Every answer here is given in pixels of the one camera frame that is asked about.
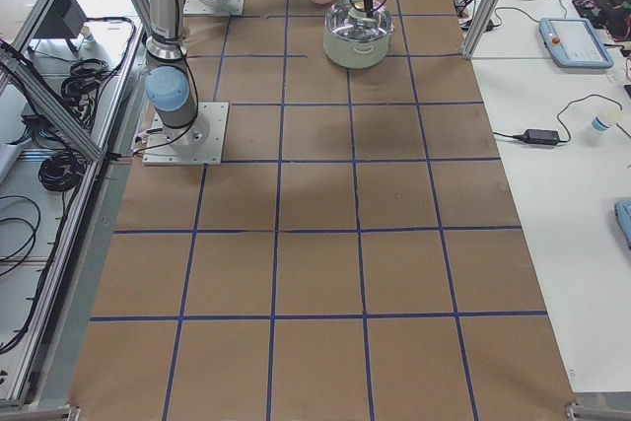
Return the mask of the pale green steel pot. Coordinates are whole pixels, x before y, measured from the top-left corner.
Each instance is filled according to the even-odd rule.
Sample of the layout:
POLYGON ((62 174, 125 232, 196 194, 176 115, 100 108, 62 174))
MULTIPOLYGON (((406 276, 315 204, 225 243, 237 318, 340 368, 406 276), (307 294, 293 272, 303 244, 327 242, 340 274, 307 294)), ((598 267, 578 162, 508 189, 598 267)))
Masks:
POLYGON ((367 17, 360 0, 333 4, 325 15, 323 48, 327 57, 339 66, 364 69, 381 62, 388 54, 393 34, 392 16, 379 6, 367 17))

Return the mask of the blue teach pendant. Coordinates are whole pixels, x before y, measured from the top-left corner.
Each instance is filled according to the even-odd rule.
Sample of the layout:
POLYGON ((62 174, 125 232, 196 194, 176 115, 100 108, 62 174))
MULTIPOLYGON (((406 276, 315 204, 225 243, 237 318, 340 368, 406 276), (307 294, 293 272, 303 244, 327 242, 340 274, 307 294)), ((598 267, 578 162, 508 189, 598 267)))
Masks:
POLYGON ((586 19, 543 18, 538 30, 559 67, 608 69, 613 66, 596 29, 586 19))
POLYGON ((614 204, 614 215, 627 246, 631 246, 631 201, 621 199, 614 204))

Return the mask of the black power adapter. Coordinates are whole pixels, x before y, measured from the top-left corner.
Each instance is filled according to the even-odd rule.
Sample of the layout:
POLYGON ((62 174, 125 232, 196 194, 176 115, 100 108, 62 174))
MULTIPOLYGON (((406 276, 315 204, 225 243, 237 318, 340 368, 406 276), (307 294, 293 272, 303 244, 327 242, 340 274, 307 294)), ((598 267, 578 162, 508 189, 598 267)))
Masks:
POLYGON ((526 129, 523 133, 513 135, 513 139, 532 145, 556 146, 561 142, 556 130, 526 129))

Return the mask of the brown paper table mat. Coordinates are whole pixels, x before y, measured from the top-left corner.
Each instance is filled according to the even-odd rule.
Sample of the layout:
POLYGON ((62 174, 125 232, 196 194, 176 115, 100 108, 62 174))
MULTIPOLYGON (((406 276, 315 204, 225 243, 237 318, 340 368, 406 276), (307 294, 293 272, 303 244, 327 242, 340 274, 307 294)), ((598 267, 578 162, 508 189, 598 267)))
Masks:
POLYGON ((452 0, 387 0, 349 71, 324 8, 186 23, 223 161, 126 188, 69 400, 85 420, 561 420, 571 389, 452 0))

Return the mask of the white paper cup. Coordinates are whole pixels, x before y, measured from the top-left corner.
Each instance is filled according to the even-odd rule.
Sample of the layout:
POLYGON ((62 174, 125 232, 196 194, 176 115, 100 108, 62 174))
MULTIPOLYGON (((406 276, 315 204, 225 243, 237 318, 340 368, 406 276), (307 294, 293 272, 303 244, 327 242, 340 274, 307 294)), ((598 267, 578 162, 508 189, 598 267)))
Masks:
POLYGON ((619 124, 623 112, 617 105, 607 105, 591 121, 591 128, 596 132, 606 132, 619 124))

